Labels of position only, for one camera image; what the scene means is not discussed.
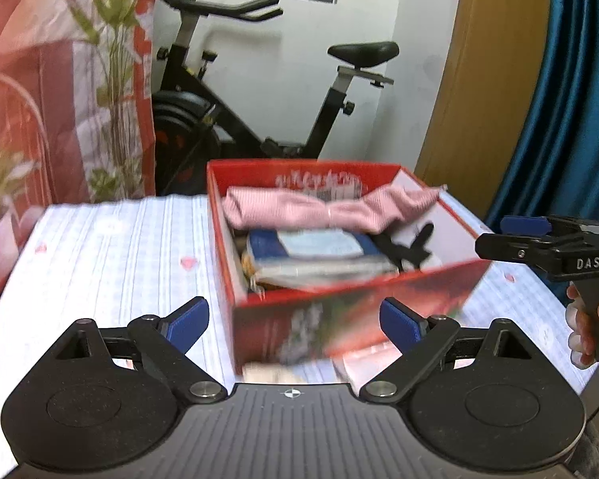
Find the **person right hand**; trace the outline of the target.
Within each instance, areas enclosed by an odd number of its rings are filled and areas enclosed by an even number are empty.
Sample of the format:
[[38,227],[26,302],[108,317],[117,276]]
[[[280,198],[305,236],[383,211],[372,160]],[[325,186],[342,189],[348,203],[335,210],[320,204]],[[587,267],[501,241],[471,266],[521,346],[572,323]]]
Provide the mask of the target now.
[[578,369],[590,368],[596,361],[596,336],[593,319],[584,311],[584,300],[572,282],[567,288],[570,303],[566,307],[565,318],[571,333],[568,337],[571,363]]

